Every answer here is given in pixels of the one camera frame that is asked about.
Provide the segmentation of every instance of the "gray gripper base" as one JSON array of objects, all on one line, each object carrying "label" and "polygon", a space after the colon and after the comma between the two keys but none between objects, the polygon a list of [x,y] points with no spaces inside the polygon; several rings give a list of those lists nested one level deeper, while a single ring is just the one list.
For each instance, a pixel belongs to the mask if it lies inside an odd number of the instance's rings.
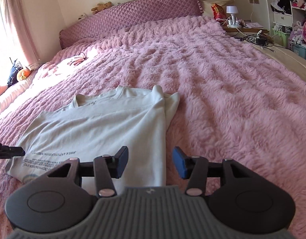
[{"label": "gray gripper base", "polygon": [[177,186],[127,188],[120,196],[98,200],[86,219],[67,230],[33,234],[16,229],[8,237],[24,238],[294,239],[286,229],[269,235],[234,231],[216,220],[204,199],[184,195]]}]

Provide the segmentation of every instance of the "pink fluffy blanket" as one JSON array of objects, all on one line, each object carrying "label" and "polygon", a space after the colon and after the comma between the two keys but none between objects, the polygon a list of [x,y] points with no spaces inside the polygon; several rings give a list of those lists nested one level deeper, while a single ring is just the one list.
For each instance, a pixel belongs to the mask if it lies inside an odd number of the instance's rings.
[{"label": "pink fluffy blanket", "polygon": [[[62,73],[63,59],[79,52],[90,57],[87,64],[28,96]],[[185,187],[171,161],[174,146],[213,162],[232,157],[291,194],[297,210],[290,231],[306,239],[306,83],[250,44],[226,36],[207,17],[147,22],[60,51],[39,69],[19,106],[0,120],[0,142],[15,145],[41,111],[54,111],[77,93],[155,84],[181,95],[166,135],[167,184]],[[4,164],[0,161],[0,239],[11,232],[4,202],[21,186],[4,174]],[[211,179],[207,192],[218,187]]]}]

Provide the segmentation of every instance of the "blue gripper pad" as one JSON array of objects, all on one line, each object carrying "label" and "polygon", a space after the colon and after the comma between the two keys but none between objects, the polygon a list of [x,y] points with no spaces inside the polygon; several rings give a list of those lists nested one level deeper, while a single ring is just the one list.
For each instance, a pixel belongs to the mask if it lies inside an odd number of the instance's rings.
[{"label": "blue gripper pad", "polygon": [[179,174],[179,176],[182,179],[188,179],[188,170],[185,166],[185,157],[186,155],[184,154],[184,152],[178,148],[175,147],[173,149],[173,163],[177,169],[177,172]]}]

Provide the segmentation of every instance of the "power adapter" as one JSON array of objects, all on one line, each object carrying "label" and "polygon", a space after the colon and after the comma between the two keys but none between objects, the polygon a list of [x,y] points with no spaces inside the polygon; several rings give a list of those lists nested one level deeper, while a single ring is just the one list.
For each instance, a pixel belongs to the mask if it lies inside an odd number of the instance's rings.
[{"label": "power adapter", "polygon": [[263,37],[257,37],[256,38],[256,44],[257,45],[266,45],[267,40]]}]

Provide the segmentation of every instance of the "sunlight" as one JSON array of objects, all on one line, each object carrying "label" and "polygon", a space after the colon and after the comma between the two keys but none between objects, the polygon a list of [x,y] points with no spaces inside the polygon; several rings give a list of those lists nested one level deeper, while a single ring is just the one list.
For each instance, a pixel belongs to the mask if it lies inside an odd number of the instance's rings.
[{"label": "sunlight", "polygon": [[14,112],[22,104],[27,102],[29,99],[34,98],[43,90],[53,87],[57,85],[58,83],[60,83],[61,81],[66,80],[69,76],[74,74],[80,68],[85,68],[86,65],[89,64],[90,61],[93,60],[93,58],[97,54],[98,52],[96,50],[88,52],[87,54],[88,59],[86,59],[84,62],[82,62],[81,64],[77,66],[67,65],[67,63],[70,62],[72,58],[64,59],[61,63],[59,63],[56,66],[55,72],[53,72],[52,74],[44,78],[34,79],[30,87],[23,94],[19,95],[15,99],[15,101],[12,104],[10,104],[9,107],[0,114],[0,119],[6,117],[10,112]]},{"label": "sunlight", "polygon": [[0,85],[6,85],[12,67],[14,51],[9,44],[0,11]]}]

